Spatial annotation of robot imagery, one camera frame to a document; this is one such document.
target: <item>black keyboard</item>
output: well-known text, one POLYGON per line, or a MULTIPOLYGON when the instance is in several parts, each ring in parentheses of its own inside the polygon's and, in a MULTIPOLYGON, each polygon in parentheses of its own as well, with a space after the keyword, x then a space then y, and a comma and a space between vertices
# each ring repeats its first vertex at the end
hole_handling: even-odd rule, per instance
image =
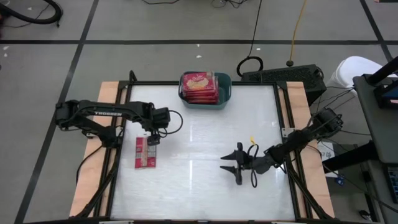
POLYGON ((307 89, 315 88, 321 79, 320 71, 316 65, 247 72, 242 77, 244 82, 303 82, 307 89))
POLYGON ((398 167, 384 166, 384 174, 386 175, 392 201, 398 203, 398 167))

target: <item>yellow cable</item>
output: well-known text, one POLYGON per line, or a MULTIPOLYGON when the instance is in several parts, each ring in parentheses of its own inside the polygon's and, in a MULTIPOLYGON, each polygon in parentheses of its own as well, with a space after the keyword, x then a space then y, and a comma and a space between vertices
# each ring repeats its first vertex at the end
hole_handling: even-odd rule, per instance
POLYGON ((251 144, 253 144, 254 146, 256 145, 256 143, 254 142, 253 136, 250 136, 250 141, 251 141, 251 144))
POLYGON ((307 0, 304 0, 303 7, 301 8, 300 15, 298 16, 298 20, 297 20, 296 26, 294 27, 293 39, 292 39, 292 48, 290 50, 290 58, 289 58, 290 61, 292 60, 292 57, 293 57, 293 48, 294 48, 294 39, 296 38, 296 30, 297 30, 297 27, 299 26, 299 22, 301 20, 302 15, 303 15, 306 3, 307 3, 307 0))

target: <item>floor tile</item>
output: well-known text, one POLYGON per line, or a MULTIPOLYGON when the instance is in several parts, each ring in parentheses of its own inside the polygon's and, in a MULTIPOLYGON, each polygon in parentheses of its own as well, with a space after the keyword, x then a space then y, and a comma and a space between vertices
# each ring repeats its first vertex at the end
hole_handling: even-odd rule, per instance
POLYGON ((147 5, 101 0, 88 39, 251 39, 258 4, 246 3, 239 9, 229 4, 215 9, 210 1, 147 5))
POLYGON ((69 217, 76 171, 83 160, 86 144, 87 138, 81 131, 64 132, 56 128, 24 222, 69 217))
MULTIPOLYGON (((263 1, 256 39, 291 39, 302 3, 263 1)), ((185 0, 156 6, 141 1, 101 0, 88 39, 251 39, 258 5, 258 1, 248 1, 239 9, 229 4, 215 9, 208 1, 185 0)), ((359 1, 309 0, 297 39, 375 40, 376 37, 359 1), (350 24, 356 24, 357 29, 353 30, 350 24)))
POLYGON ((359 215, 360 210, 369 212, 364 194, 342 193, 330 195, 330 198, 336 218, 340 219, 341 221, 372 223, 372 221, 367 221, 359 215))
MULTIPOLYGON (((246 58, 250 45, 86 45, 76 68, 68 99, 96 100, 101 82, 126 80, 133 70, 139 80, 178 80, 186 71, 217 71, 240 80, 236 66, 246 58)), ((255 45, 252 55, 260 56, 264 69, 283 68, 289 59, 289 45, 255 45)), ((376 45, 297 45, 295 65, 315 63, 327 81, 339 63, 359 55, 384 64, 386 59, 376 45)), ((242 72, 258 69, 248 61, 242 72)))
MULTIPOLYGON (((257 39, 291 39, 303 0, 271 0, 263 4, 257 39)), ((360 2, 352 0, 308 0, 296 38, 376 40, 360 2)))
MULTIPOLYGON (((60 27, 55 24, 38 25, 31 24, 21 28, 2 28, 2 39, 11 40, 79 40, 86 24, 88 13, 93 0, 57 0, 63 9, 60 27)), ((34 1, 11 1, 8 5, 11 9, 29 16, 37 17, 47 3, 41 0, 34 1)), ((43 12, 40 18, 53 16, 54 9, 50 6, 43 12)), ((10 17, 6 19, 5 25, 20 26, 26 22, 10 17)))
POLYGON ((389 45, 388 49, 389 49, 389 51, 391 53, 391 56, 393 58, 398 56, 398 45, 389 45))
POLYGON ((398 3, 377 3, 366 0, 384 40, 398 40, 398 3))
POLYGON ((12 223, 49 127, 75 45, 0 46, 0 217, 12 223))

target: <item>snack package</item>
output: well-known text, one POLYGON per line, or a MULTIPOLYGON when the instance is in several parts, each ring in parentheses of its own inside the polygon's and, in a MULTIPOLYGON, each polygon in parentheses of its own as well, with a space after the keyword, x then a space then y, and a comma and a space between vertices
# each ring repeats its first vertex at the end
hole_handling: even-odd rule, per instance
POLYGON ((136 138, 136 169, 156 167, 156 146, 148 146, 146 136, 136 138))
POLYGON ((182 91, 184 93, 195 91, 215 91, 215 76, 213 72, 189 73, 183 76, 182 91))
POLYGON ((213 72, 186 74, 182 83, 182 93, 187 102, 218 103, 218 77, 214 76, 213 72))

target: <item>black cable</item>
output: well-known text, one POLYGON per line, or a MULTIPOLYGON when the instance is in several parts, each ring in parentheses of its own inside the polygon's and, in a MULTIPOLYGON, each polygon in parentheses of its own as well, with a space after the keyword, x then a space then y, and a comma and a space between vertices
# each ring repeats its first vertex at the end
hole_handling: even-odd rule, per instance
MULTIPOLYGON (((50 7, 50 4, 48 4, 43 10, 41 10, 40 13, 39 13, 39 15, 37 15, 35 19, 38 19, 38 18, 42 15, 42 13, 43 13, 46 9, 48 9, 49 7, 50 7)), ((21 28, 21 27, 29 26, 29 25, 31 25, 31 24, 32 24, 31 22, 28 22, 28 23, 26 23, 26 24, 24 24, 24 25, 20 25, 20 26, 3 25, 3 27, 21 28)))
POLYGON ((85 159, 83 159, 83 161, 80 163, 80 165, 79 165, 79 167, 77 168, 77 171, 76 171, 76 185, 77 185, 77 182, 78 182, 78 180, 79 180, 79 173, 80 173, 80 168, 81 168, 81 166, 86 162, 86 160, 87 160, 88 158, 90 158, 92 155, 96 154, 101 148, 102 148, 102 145, 100 145, 100 147, 98 147, 98 148, 95 149, 92 153, 90 153, 90 155, 88 155, 88 156, 87 156, 85 159))
POLYGON ((326 108, 327 106, 331 105, 331 104, 334 103, 338 98, 344 96, 345 94, 348 94, 351 90, 344 91, 343 94, 337 96, 336 99, 332 100, 330 103, 328 103, 328 104, 327 104, 326 106, 324 106, 323 108, 326 108))
MULTIPOLYGON (((250 150, 251 150, 254 146, 256 147, 256 151, 255 151, 255 153, 254 153, 254 155, 253 155, 253 160, 255 160, 256 157, 257 157, 257 153, 259 152, 259 145, 253 144, 253 145, 251 145, 250 148, 248 149, 248 155, 250 155, 250 150)), ((256 175, 254 169, 251 169, 250 181, 251 181, 251 185, 252 185, 254 188, 256 188, 256 187, 257 187, 257 175, 256 175)))
POLYGON ((327 168, 327 166, 325 166, 324 164, 322 164, 322 165, 323 165, 323 167, 324 167, 325 169, 327 169, 328 171, 330 171, 330 172, 336 174, 336 175, 337 175, 338 177, 340 177, 340 178, 343 178, 343 179, 347 180, 350 184, 354 185, 358 190, 360 190, 360 191, 362 191, 363 193, 367 194, 367 195, 368 195, 369 197, 371 197, 373 200, 378 201, 381 205, 385 206, 386 208, 390 209, 391 211, 393 211, 393 212, 395 212, 395 213, 398 213, 398 210, 397 210, 397 209, 395 209, 395 208, 391 207, 390 205, 384 203, 382 200, 380 200, 379 198, 377 198, 377 197, 374 196, 373 194, 370 194, 367 190, 363 190, 361 187, 359 187, 358 185, 354 184, 353 181, 347 179, 345 176, 342 176, 342 175, 337 174, 335 171, 332 171, 331 169, 327 168))
POLYGON ((51 24, 53 22, 59 21, 62 17, 62 10, 61 10, 60 6, 53 0, 43 0, 43 1, 47 2, 49 5, 51 5, 55 9, 54 15, 48 19, 38 19, 38 17, 40 15, 38 17, 36 17, 35 19, 33 19, 30 17, 24 16, 22 14, 19 14, 18 12, 8 8, 7 6, 5 6, 3 4, 0 4, 0 11, 5 12, 6 14, 9 14, 11 16, 14 16, 15 18, 20 19, 22 21, 30 22, 33 24, 51 24))
POLYGON ((321 104, 321 98, 322 98, 322 94, 319 96, 319 101, 318 101, 318 106, 317 106, 317 111, 315 113, 318 113, 319 110, 319 105, 321 104))
POLYGON ((321 153, 321 151, 319 151, 319 149, 317 149, 317 148, 315 148, 315 147, 313 147, 313 146, 310 146, 312 149, 314 149, 314 150, 316 150, 318 153, 319 153, 319 155, 320 155, 320 157, 321 157, 321 160, 322 160, 322 153, 321 153))
MULTIPOLYGON (((337 89, 342 89, 342 90, 347 90, 347 89, 349 89, 350 91, 353 89, 353 87, 349 87, 349 88, 347 88, 347 87, 336 87, 336 86, 328 86, 327 88, 337 88, 337 89)), ((332 96, 332 97, 330 97, 329 99, 325 99, 325 100, 322 100, 321 101, 321 98, 322 98, 322 95, 323 95, 323 93, 319 96, 319 101, 318 101, 318 103, 313 103, 313 104, 317 104, 318 106, 317 106, 317 112, 318 112, 318 110, 319 110, 319 104, 320 103, 322 103, 322 102, 324 102, 324 101, 326 101, 326 100, 330 100, 330 99, 332 99, 332 98, 334 98, 334 97, 336 97, 336 96, 338 96, 338 95, 340 95, 341 93, 339 93, 339 94, 337 94, 337 95, 335 95, 335 96, 332 96)), ((347 103, 349 100, 347 100, 347 101, 345 101, 344 103, 342 103, 342 104, 340 104, 340 105, 338 105, 337 107, 339 107, 339 106, 341 106, 341 105, 343 105, 343 104, 345 104, 345 103, 347 103)))
POLYGON ((145 0, 141 0, 143 2, 145 2, 146 4, 174 4, 176 2, 178 2, 179 0, 174 0, 172 2, 147 2, 145 0))
POLYGON ((280 165, 279 168, 282 170, 283 173, 287 174, 286 170, 282 168, 282 165, 280 165))
MULTIPOLYGON (((349 151, 349 150, 347 150, 346 148, 344 148, 341 144, 337 143, 336 141, 331 140, 331 139, 328 139, 328 140, 333 141, 333 143, 339 145, 339 147, 342 148, 343 150, 345 150, 345 151, 347 151, 347 152, 349 151)), ((336 153, 336 151, 334 151, 334 150, 331 149, 330 147, 326 146, 323 142, 321 142, 321 143, 322 143, 326 148, 332 150, 333 152, 335 152, 335 154, 338 155, 338 153, 336 153)), ((340 178, 343 178, 343 179, 347 180, 350 184, 354 185, 357 189, 359 189, 360 191, 362 191, 362 192, 364 192, 365 194, 367 194, 368 196, 370 196, 373 200, 378 201, 380 204, 382 204, 382 205, 385 206, 386 208, 392 210, 393 212, 398 213, 398 210, 396 210, 396 209, 392 208, 391 206, 389 206, 388 204, 384 203, 382 200, 380 200, 380 199, 378 199, 377 197, 375 197, 374 195, 370 194, 368 191, 363 190, 361 187, 359 187, 358 185, 354 184, 353 181, 347 179, 345 176, 342 176, 342 175, 337 174, 335 171, 332 171, 331 169, 329 169, 329 168, 328 168, 327 166, 325 166, 324 164, 322 164, 322 165, 323 165, 324 168, 327 169, 328 171, 330 171, 330 172, 336 174, 336 175, 337 175, 338 177, 340 177, 340 178)))
POLYGON ((251 51, 252 51, 252 49, 253 49, 254 38, 255 38, 255 36, 256 36, 256 31, 257 31, 257 23, 259 22, 259 15, 260 15, 261 4, 262 4, 262 0, 260 0, 259 9, 258 9, 258 11, 257 11, 256 25, 254 25, 253 38, 251 39, 251 46, 250 46, 250 51, 249 51, 248 57, 250 57, 251 51))
MULTIPOLYGON (((330 87, 327 87, 327 88, 339 88, 339 89, 340 89, 340 87, 334 87, 334 86, 330 86, 330 87)), ((331 96, 331 97, 329 97, 329 98, 327 98, 327 99, 325 99, 325 100, 322 100, 322 101, 320 101, 320 102, 318 102, 318 103, 314 103, 314 104, 319 104, 319 103, 322 103, 322 102, 324 102, 324 101, 326 101, 326 100, 331 100, 331 99, 333 99, 334 97, 339 97, 340 95, 345 95, 347 92, 350 92, 351 90, 353 90, 354 87, 351 87, 351 88, 342 88, 342 89, 348 89, 348 90, 342 91, 341 93, 339 93, 339 94, 337 94, 337 95, 331 96)))
POLYGON ((355 98, 355 96, 353 96, 353 97, 349 98, 348 100, 346 100, 346 101, 340 103, 338 106, 336 106, 336 107, 333 108, 332 110, 335 110, 335 109, 339 108, 340 106, 343 106, 344 104, 346 104, 347 102, 349 102, 349 101, 352 100, 353 98, 355 98))
MULTIPOLYGON (((119 132, 118 137, 116 138, 116 140, 122 135, 123 132, 124 132, 124 128, 123 128, 123 130, 121 130, 121 131, 119 132)), ((76 171, 76 184, 77 184, 77 182, 78 182, 78 180, 79 180, 79 173, 80 173, 80 169, 81 169, 82 165, 86 162, 86 160, 87 160, 88 158, 90 158, 92 155, 96 154, 101 148, 102 148, 102 145, 101 145, 99 148, 95 149, 92 153, 90 153, 90 154, 89 154, 85 159, 83 159, 83 161, 80 163, 80 165, 79 165, 79 167, 77 168, 77 171, 76 171)))
POLYGON ((232 0, 225 0, 225 1, 229 2, 232 5, 232 7, 234 7, 235 9, 239 9, 239 7, 241 7, 242 3, 246 2, 247 0, 242 0, 241 2, 236 2, 236 1, 232 1, 232 0))
POLYGON ((342 150, 344 150, 344 151, 346 151, 346 152, 349 151, 348 149, 344 148, 340 143, 336 142, 335 140, 332 140, 332 139, 326 139, 326 140, 331 141, 332 143, 335 143, 335 144, 338 145, 340 148, 342 148, 342 150))
POLYGON ((165 132, 164 136, 161 136, 161 135, 160 135, 161 133, 158 132, 158 133, 159 133, 159 136, 160 136, 161 138, 166 138, 167 135, 168 135, 167 130, 166 130, 165 128, 164 128, 163 130, 164 130, 164 132, 165 132))
POLYGON ((257 61, 260 63, 259 71, 261 71, 261 70, 264 68, 264 62, 262 61, 262 59, 261 59, 260 57, 257 57, 257 56, 250 56, 250 55, 251 55, 251 52, 252 52, 252 49, 253 49, 254 38, 255 38, 255 36, 256 36, 257 23, 258 23, 258 21, 259 21, 259 15, 260 15, 261 4, 262 4, 262 0, 260 0, 259 9, 258 9, 258 11, 257 11, 256 25, 254 26, 254 33, 253 33, 253 38, 252 38, 252 40, 251 40, 251 46, 250 46, 249 55, 248 55, 245 59, 243 59, 241 62, 239 62, 238 66, 236 67, 236 73, 237 73, 240 77, 242 77, 241 66, 242 66, 242 64, 243 64, 244 62, 246 62, 246 61, 248 61, 248 60, 251 60, 251 59, 257 60, 257 61))
POLYGON ((175 113, 175 114, 177 114, 177 115, 180 116, 180 118, 181 118, 181 125, 180 125, 180 127, 179 127, 177 130, 172 131, 172 132, 167 132, 166 129, 164 129, 164 130, 166 131, 165 133, 162 132, 162 131, 158 131, 158 133, 160 133, 160 134, 165 134, 166 136, 167 136, 168 134, 174 134, 174 133, 178 132, 178 131, 182 128, 182 125, 184 124, 184 119, 182 118, 182 115, 181 115, 179 112, 174 111, 174 110, 169 110, 169 112, 173 112, 173 113, 175 113))
POLYGON ((364 134, 364 133, 355 133, 355 132, 352 132, 352 131, 344 131, 344 130, 340 130, 341 132, 344 132, 344 133, 349 133, 349 134, 358 134, 358 135, 365 135, 365 136, 370 136, 370 134, 364 134))

